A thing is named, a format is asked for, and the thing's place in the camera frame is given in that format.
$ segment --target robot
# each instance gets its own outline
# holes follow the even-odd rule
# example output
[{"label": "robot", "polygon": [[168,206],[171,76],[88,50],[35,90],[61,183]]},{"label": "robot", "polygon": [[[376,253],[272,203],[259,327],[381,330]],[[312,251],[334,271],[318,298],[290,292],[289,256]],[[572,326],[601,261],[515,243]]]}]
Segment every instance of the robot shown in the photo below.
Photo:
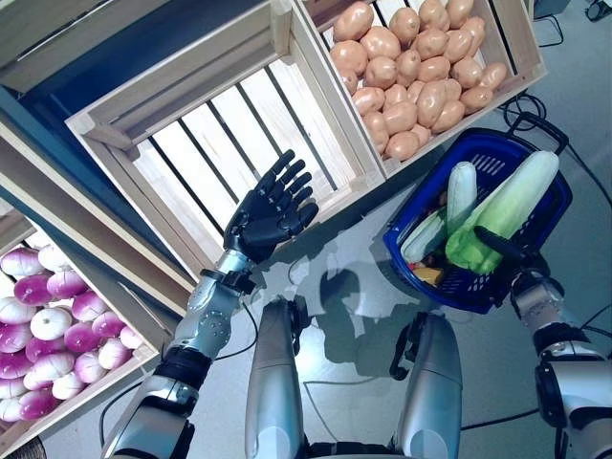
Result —
[{"label": "robot", "polygon": [[[292,151],[282,155],[236,210],[225,231],[223,256],[214,271],[202,271],[161,363],[108,436],[104,459],[187,456],[194,433],[188,417],[210,366],[230,339],[240,296],[254,288],[252,267],[268,259],[277,244],[302,232],[317,214],[317,205],[306,201],[313,192],[307,186],[311,174],[298,176],[305,164],[291,164],[294,157]],[[564,429],[577,458],[612,457],[612,361],[565,318],[563,290],[541,256],[482,228],[477,235],[514,263],[511,301],[539,355],[535,386],[542,418]],[[307,441],[295,354],[308,324],[307,312],[292,301],[279,298],[264,307],[249,382],[246,457],[458,457],[461,363],[456,338],[442,315],[420,313],[398,340],[392,376],[407,375],[398,365],[400,357],[414,365],[387,446]]]}]

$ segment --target silver robot leg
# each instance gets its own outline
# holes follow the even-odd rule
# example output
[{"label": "silver robot leg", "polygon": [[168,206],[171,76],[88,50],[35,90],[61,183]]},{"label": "silver robot leg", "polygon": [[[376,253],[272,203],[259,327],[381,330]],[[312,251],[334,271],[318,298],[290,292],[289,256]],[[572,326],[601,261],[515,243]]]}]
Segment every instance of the silver robot leg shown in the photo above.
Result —
[{"label": "silver robot leg", "polygon": [[457,340],[440,316],[419,314],[411,327],[409,353],[414,367],[392,445],[418,459],[454,459],[459,452],[462,406]]},{"label": "silver robot leg", "polygon": [[249,459],[295,459],[304,447],[291,311],[279,299],[264,307],[253,356],[245,451]]}]

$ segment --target robotic arm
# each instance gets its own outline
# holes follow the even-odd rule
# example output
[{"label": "robotic arm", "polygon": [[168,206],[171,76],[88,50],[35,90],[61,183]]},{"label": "robotic arm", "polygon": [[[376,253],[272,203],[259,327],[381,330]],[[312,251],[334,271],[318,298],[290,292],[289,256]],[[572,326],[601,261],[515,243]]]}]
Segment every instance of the robotic arm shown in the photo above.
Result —
[{"label": "robotic arm", "polygon": [[104,459],[186,457],[194,433],[188,417],[210,366],[230,340],[231,315],[240,295],[254,288],[249,280],[252,266],[269,258],[278,243],[298,235],[317,215],[314,203],[302,206],[313,192],[306,186],[312,176],[297,176],[305,163],[290,165],[294,157],[293,151],[282,155],[234,213],[224,235],[223,256],[214,271],[202,271],[162,362],[108,436]]},{"label": "robotic arm", "polygon": [[542,419],[564,429],[577,459],[612,457],[612,361],[568,317],[563,288],[538,252],[482,227],[475,232],[516,266],[511,303],[539,356],[535,387]]}]

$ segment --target basket handle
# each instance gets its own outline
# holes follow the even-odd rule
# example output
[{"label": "basket handle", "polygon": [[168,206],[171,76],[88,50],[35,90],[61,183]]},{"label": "basket handle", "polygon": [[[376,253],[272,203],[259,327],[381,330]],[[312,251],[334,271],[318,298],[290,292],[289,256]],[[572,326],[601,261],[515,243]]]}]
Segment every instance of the basket handle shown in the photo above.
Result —
[{"label": "basket handle", "polygon": [[557,155],[560,155],[561,152],[565,149],[565,147],[570,142],[567,135],[564,132],[561,132],[561,130],[558,127],[551,124],[544,118],[541,118],[530,112],[521,112],[516,118],[516,121],[514,122],[514,124],[511,126],[510,130],[506,133],[506,135],[508,137],[518,137],[514,133],[514,131],[519,126],[519,124],[523,121],[530,122],[534,126],[539,127],[542,131],[546,132],[550,137],[556,140],[558,143],[558,147],[555,150],[555,154]]}]

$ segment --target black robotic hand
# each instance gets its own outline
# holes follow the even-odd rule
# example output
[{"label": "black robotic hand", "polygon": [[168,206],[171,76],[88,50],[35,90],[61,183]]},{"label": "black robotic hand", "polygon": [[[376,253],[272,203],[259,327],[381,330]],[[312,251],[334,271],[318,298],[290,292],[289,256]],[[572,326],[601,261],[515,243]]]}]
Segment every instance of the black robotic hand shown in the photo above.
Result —
[{"label": "black robotic hand", "polygon": [[[306,165],[302,160],[289,165],[295,153],[285,152],[247,193],[226,227],[224,249],[244,253],[255,263],[270,258],[276,245],[300,234],[315,218],[318,206],[300,204],[313,194],[305,186],[313,178],[306,172],[296,178]],[[277,176],[287,167],[285,173]]]}]

